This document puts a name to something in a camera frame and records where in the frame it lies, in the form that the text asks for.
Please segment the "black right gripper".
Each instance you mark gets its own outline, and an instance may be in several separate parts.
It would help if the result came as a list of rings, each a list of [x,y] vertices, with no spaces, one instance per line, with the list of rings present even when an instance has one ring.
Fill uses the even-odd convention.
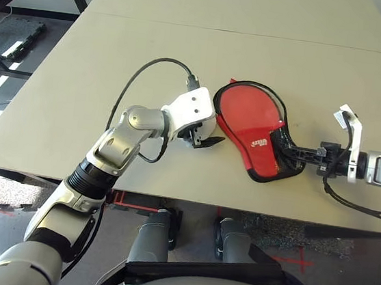
[[[320,148],[311,149],[299,146],[291,146],[287,151],[293,153],[292,157],[300,162],[319,165],[317,175],[324,176],[330,171],[328,177],[347,176],[350,151],[342,148],[340,144],[321,142]]]

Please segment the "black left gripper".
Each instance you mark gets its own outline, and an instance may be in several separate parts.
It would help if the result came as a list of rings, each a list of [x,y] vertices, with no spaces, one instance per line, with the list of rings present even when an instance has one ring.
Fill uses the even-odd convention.
[[[180,131],[179,138],[193,148],[209,148],[225,140],[225,137],[208,137],[201,141],[202,124],[191,124]]]

